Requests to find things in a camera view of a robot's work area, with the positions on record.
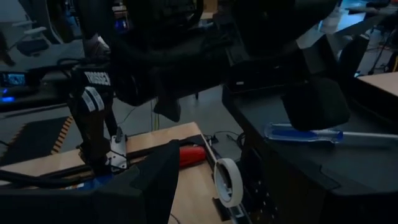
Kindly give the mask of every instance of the screwdriver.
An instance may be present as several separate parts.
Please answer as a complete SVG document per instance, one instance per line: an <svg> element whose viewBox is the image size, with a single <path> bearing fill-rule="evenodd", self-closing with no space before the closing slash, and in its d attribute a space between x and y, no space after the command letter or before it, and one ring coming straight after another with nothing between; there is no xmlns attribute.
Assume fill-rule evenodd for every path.
<svg viewBox="0 0 398 224"><path fill-rule="evenodd" d="M396 134L357 133L339 129L324 129L315 131L297 131L290 123L269 123L264 130L265 137L276 141L315 142L330 141L339 143L344 136L364 138L398 139Z"/></svg>

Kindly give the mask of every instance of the tape roll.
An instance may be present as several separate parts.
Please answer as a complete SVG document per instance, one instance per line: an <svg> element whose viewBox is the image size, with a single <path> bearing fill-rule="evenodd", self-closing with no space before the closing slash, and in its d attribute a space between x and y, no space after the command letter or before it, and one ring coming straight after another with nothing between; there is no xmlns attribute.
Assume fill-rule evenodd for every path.
<svg viewBox="0 0 398 224"><path fill-rule="evenodd" d="M235 207L242 202L243 182L235 161L227 158L217 160L214 168L214 183L218 198L225 207Z"/></svg>

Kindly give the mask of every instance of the white label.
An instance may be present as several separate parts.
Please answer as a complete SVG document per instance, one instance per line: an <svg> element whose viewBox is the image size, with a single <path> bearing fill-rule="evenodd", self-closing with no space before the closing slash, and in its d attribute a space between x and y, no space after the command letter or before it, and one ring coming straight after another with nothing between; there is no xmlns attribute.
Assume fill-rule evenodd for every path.
<svg viewBox="0 0 398 224"><path fill-rule="evenodd" d="M94 102L91 100L90 96L87 94L86 91L82 94L83 100L86 102L87 108L90 112L95 110Z"/></svg>
<svg viewBox="0 0 398 224"><path fill-rule="evenodd" d="M102 97L97 92L97 90L94 87L91 87L91 86L87 86L86 90L89 91L93 95L94 100L95 100L95 102L98 105L98 110L99 111L103 110L105 108L104 101L102 100Z"/></svg>
<svg viewBox="0 0 398 224"><path fill-rule="evenodd" d="M111 85L111 80L106 72L85 72L88 81L97 85Z"/></svg>

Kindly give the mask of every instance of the black table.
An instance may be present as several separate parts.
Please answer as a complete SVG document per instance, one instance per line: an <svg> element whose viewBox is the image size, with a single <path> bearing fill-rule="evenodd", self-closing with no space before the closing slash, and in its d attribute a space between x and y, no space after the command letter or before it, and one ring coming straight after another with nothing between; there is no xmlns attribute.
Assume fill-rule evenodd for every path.
<svg viewBox="0 0 398 224"><path fill-rule="evenodd" d="M276 220L278 214L281 223L321 223L322 218L328 217L325 204L327 198L332 198L331 195L352 198L398 191L397 141L347 138L334 146L329 142L265 140L263 130L266 124L289 122L280 99L283 92L279 88L245 93L232 93L226 86L223 89L223 104L246 133L241 165L246 176L244 184L247 192L257 201L258 191L266 189L271 196L271 204L278 208L270 208L269 202L254 202L258 204L251 208L254 223ZM391 133L392 130L375 116L370 116L355 104L350 105L351 118L340 129ZM266 184L259 187L257 182ZM268 195L258 197L267 199ZM327 218L330 222L341 222L342 218L346 221L350 217L352 221L358 221L355 218L359 216L358 213L377 209L372 205L363 205L364 208L358 208L363 209L361 212L354 201L348 200L335 205L338 206L329 209L333 210ZM386 210L382 213L387 217L391 215L386 215Z"/></svg>

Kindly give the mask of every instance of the masking tape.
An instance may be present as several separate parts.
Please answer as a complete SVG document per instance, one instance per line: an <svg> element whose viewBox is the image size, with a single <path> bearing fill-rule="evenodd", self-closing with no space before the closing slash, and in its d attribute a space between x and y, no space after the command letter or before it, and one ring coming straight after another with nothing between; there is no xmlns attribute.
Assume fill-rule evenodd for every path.
<svg viewBox="0 0 398 224"><path fill-rule="evenodd" d="M229 188L221 175L219 166L225 167L231 180L231 188ZM214 183L220 202L226 207L231 208L238 206L243 198L243 182L241 173L232 159L218 159L214 168Z"/></svg>

